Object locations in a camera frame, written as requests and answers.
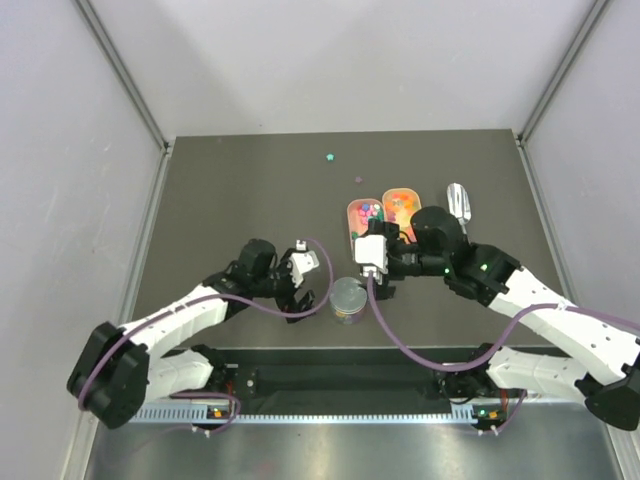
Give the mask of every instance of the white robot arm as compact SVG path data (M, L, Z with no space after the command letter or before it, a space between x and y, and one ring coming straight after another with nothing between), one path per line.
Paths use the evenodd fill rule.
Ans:
M82 401L108 428L126 423L145 402L184 390L198 390L224 381L224 362L215 350L197 346L173 356L167 354L196 333L218 325L247 305L223 300L218 294L243 299L274 298L286 313L304 313L315 296L308 291L295 296L305 275L319 267L315 252L297 241L277 260L275 247L265 240L251 240L237 261L211 275L180 300L143 319L116 327L98 326L91 334L69 377L67 390ZM302 319L287 319L293 323ZM130 338L102 368L90 375L105 353L120 339Z
M521 323L564 351L550 357L499 349L484 365L501 389L526 389L584 403L598 418L625 430L640 419L640 344L638 338L575 307L498 248L469 243L458 220L439 207L414 214L415 243L399 236L398 226L372 221L355 240L354 257L365 277L376 281L376 298L393 297L390 280L441 276L456 294L507 315L538 304ZM464 381L457 375L456 381Z

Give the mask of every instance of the purple cable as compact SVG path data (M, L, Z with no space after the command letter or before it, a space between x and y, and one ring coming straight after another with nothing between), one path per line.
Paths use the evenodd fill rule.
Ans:
M504 329L504 331L502 332L498 340L496 340L496 342L492 345L492 347L489 350L487 350L485 354L481 355L480 357L468 363L443 365L441 363L432 362L431 360L422 358L421 356L412 352L411 349L409 349L409 347L407 347L404 343L402 343L402 341L391 331L391 329L389 328L389 325L387 325L387 322L385 322L382 316L382 313L380 313L380 308L378 308L378 302L376 301L375 291L373 289L373 277L371 275L369 276L369 279L367 281L367 293L369 294L369 299L371 301L371 308L373 309L373 313L376 319L378 320L378 323L380 324L382 329L385 331L387 336L391 339L391 341L400 349L400 351L404 353L407 357L409 357L411 360L422 365L423 367L427 367L432 370L438 370L440 372L464 372L464 371L473 370L474 368L479 367L483 363L488 362L491 359L491 357L493 357L493 355L505 344L505 342L507 341L507 338L509 337L509 335L511 334L515 326L518 324L520 320L522 320L522 318L525 315L528 315L538 310L556 309L559 306L557 303L540 303L537 305L530 305L526 308L523 308L511 319L511 321L507 325L507 328ZM605 323L609 323L611 325L617 325L617 326L629 328L636 331L640 330L640 325L635 324L634 322L631 322L629 320L625 320L623 318L618 318L614 315L597 312L595 310L590 310L588 308L580 308L580 307L572 307L572 306L567 306L566 310L568 312L579 313L581 315L588 315L590 317L597 318L598 320Z
M227 393L185 392L185 393L177 393L175 395L171 395L171 397L174 397L174 398L222 398L222 399L229 400L230 402L233 402L235 406L232 410L231 415L227 419L227 421L223 423L222 426L216 428L215 430L206 430L206 432L209 432L210 435L211 434L217 435L218 433L222 433L225 430L227 430L231 426L231 424L235 422L235 420L238 418L238 415L240 415L240 410L242 408L242 404L240 403L240 400L238 400L233 395L229 395ZM167 433L176 432L178 430L192 430L193 428L194 427L192 427L191 425L185 425L185 424L174 425L172 427L165 428L164 430L161 430L158 433L151 435L144 442L140 443L140 445L137 445L136 447L134 447L124 458L119 459L117 462L108 460L106 458L105 447L103 445L103 447L99 451L100 460L109 470L113 470L115 468L118 468L123 463L125 463L127 460L129 460L132 456L134 456L140 450L145 448L147 445L156 441L158 438L166 435Z
M331 265L331 259L329 258L329 254L324 249L324 247L320 244L320 242L318 242L317 240L314 240L312 238L306 238L305 240L308 241L308 242L313 243L314 245L316 245L320 249L320 251L324 255L324 258L325 258L325 260L327 262L327 267L329 268L329 287L327 288L327 293L325 294L325 296L322 298L322 300L320 301L320 303L318 305L316 305L315 307L313 307L310 310L307 310L306 312L285 313L285 312L281 312L279 310L273 310L271 308L264 307L264 306L260 305L259 303L256 303L256 302L254 302L252 300L248 300L248 299L243 298L243 297L239 297L237 295L230 295L230 294L226 294L226 293L216 293L214 295L205 295L203 297L191 300L191 301L186 303L186 306L185 305L180 305L179 307L177 307L175 309L175 311L165 310L164 312L161 312L158 315L150 318L146 322L141 323L136 328L132 329L130 332L127 332L116 343L114 343L113 346L109 350L107 350L107 352L104 354L104 356L96 364L95 368L89 374L89 377L85 381L84 386L82 387L82 390L80 390L80 394L78 395L78 408L80 410L86 410L84 405L85 405L85 400L86 400L87 394L89 393L89 389L91 388L91 385L93 384L95 379L98 377L98 375L100 374L100 372L102 371L104 366L107 364L107 362L111 359L111 357L113 357L113 355L118 351L118 349L122 345L124 345L127 341L129 341L129 339L131 337L133 337L135 334L137 334L141 330L144 330L145 328L147 328L149 325L153 325L154 323L159 322L160 320L162 320L164 318L167 318L167 317L173 315L176 312L184 310L187 307L192 307L194 305L198 305L199 303L207 302L209 300L222 299L222 300L233 300L233 301L236 301L236 302L245 303L245 304L249 305L250 307L255 307L255 308L257 308L258 310L260 310L262 312L270 313L272 315L277 315L278 317L281 317L281 318L303 318L303 317L307 317L309 315L313 315L314 313L319 311L329 301L329 295L331 294L331 285L333 285L333 265Z

